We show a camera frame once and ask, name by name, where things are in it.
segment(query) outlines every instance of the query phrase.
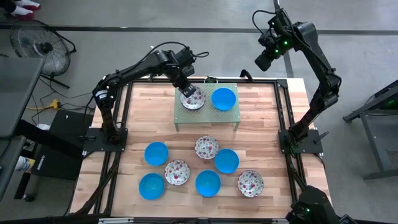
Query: fan guard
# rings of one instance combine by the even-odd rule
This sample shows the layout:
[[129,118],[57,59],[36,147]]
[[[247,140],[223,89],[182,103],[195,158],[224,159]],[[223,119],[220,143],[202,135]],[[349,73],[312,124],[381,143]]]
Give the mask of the fan guard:
[[[65,41],[73,45],[69,51]],[[50,77],[64,74],[70,66],[75,44],[40,21],[18,21],[11,27],[10,41],[18,57],[42,58],[42,74]]]

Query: wooden tabletop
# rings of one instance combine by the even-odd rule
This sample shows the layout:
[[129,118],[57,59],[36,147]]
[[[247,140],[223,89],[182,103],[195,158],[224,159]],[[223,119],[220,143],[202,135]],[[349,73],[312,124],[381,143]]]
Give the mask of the wooden tabletop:
[[[287,81],[294,117],[298,121],[308,110],[304,82],[301,78]],[[241,123],[236,132],[232,124],[182,124],[177,133],[174,126],[173,86],[168,83],[135,83],[127,120],[129,137],[121,158],[111,215],[284,218],[290,211],[292,199],[285,159],[280,153],[277,138],[280,127],[273,86],[238,84],[238,92]],[[280,92],[285,110],[285,100]],[[100,127],[101,123],[97,110],[93,126]],[[220,148],[235,150],[240,160],[237,171],[222,174],[216,170],[213,160],[203,160],[195,154],[195,141],[203,135],[215,137]],[[160,167],[150,166],[144,160],[144,150],[153,141],[164,142],[169,147],[169,159]],[[103,152],[95,152],[83,161],[71,212],[78,210],[97,187],[103,157]],[[191,176],[187,183],[173,186],[166,182],[166,190],[160,199],[144,200],[138,191],[140,179],[150,172],[164,175],[165,165],[173,159],[183,159],[190,166]],[[325,171],[318,158],[304,154],[302,160],[307,183],[329,195]],[[221,177],[222,187],[215,197],[202,197],[195,189],[196,176],[204,169],[214,170]],[[264,179],[264,190],[256,198],[244,197],[237,188],[239,174],[248,169],[258,171]],[[107,194],[108,189],[104,191],[103,202]]]

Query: table leg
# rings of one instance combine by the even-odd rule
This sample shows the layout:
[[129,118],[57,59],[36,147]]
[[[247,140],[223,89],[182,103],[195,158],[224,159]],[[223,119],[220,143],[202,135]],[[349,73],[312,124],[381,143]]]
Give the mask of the table leg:
[[238,130],[240,122],[232,123],[232,126],[234,127],[234,131]]

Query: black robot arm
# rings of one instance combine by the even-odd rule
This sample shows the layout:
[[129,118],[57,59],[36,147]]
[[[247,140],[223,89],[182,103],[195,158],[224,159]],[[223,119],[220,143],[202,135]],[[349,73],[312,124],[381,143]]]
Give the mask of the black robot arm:
[[341,78],[335,74],[335,69],[330,66],[318,45],[317,30],[311,22],[292,24],[286,12],[279,9],[268,24],[268,31],[259,38],[259,43],[266,48],[255,60],[259,68],[266,71],[274,59],[278,59],[288,50],[301,50],[319,80],[310,109],[300,121],[289,128],[286,135],[288,144],[296,146],[307,137],[308,127],[315,118],[337,102]]
[[194,73],[192,63],[195,62],[195,55],[185,47],[177,54],[168,50],[156,50],[150,53],[137,64],[117,70],[114,74],[105,76],[98,82],[93,90],[93,97],[101,111],[103,124],[101,126],[101,136],[107,144],[119,144],[121,135],[112,118],[112,108],[114,106],[116,93],[127,83],[142,78],[146,75],[162,75],[172,82],[186,97],[195,92],[195,87],[191,85],[187,77]]

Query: mounting plate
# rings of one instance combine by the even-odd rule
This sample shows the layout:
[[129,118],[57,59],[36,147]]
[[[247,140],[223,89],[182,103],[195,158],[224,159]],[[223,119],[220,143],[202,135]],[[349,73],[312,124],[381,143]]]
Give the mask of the mounting plate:
[[[289,145],[286,141],[288,130],[279,130],[279,145],[282,153],[289,153]],[[308,136],[301,142],[297,143],[297,147],[292,147],[293,153],[321,153],[323,152],[322,144],[318,130],[308,130]]]
[[128,132],[129,130],[127,128],[120,130],[121,140],[119,144],[115,145],[109,144],[104,140],[101,128],[89,128],[86,138],[92,139],[85,140],[83,150],[88,152],[123,152],[126,148]]

